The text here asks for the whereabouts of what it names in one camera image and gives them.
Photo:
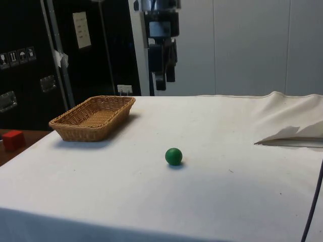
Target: red block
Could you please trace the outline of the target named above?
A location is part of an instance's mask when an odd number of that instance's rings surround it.
[[[6,151],[15,151],[26,146],[24,134],[18,130],[12,130],[2,135],[2,139]]]

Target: electrical outlet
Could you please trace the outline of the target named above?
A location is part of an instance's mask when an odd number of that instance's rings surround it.
[[[119,93],[127,93],[127,94],[132,93],[131,85],[118,85],[117,88]]]

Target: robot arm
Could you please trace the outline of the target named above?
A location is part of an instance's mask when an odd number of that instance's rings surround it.
[[[134,9],[143,12],[148,45],[149,72],[155,75],[156,89],[166,90],[175,81],[179,36],[180,0],[136,0]]]

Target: metal bracket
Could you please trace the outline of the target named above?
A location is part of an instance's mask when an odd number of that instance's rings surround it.
[[[8,111],[17,105],[16,95],[13,91],[0,95],[0,113]]]
[[[56,80],[53,75],[40,79],[42,92],[46,93],[56,88]]]

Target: black cable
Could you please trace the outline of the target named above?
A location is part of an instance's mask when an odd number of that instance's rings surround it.
[[[317,180],[317,185],[316,185],[316,190],[315,190],[315,193],[314,193],[314,198],[313,198],[311,210],[309,211],[307,223],[306,223],[306,226],[305,226],[305,229],[304,229],[304,233],[303,233],[303,237],[302,237],[301,242],[306,241],[306,237],[307,237],[307,234],[308,234],[308,231],[309,231],[309,227],[311,226],[313,214],[314,214],[314,211],[315,211],[319,191],[321,189],[322,179],[323,179],[323,161],[322,161],[322,165],[321,165],[321,170],[319,171],[319,175],[318,175],[318,180]]]
[[[156,0],[152,0],[152,3],[151,3],[151,11],[154,11],[155,10],[155,5],[156,5]]]

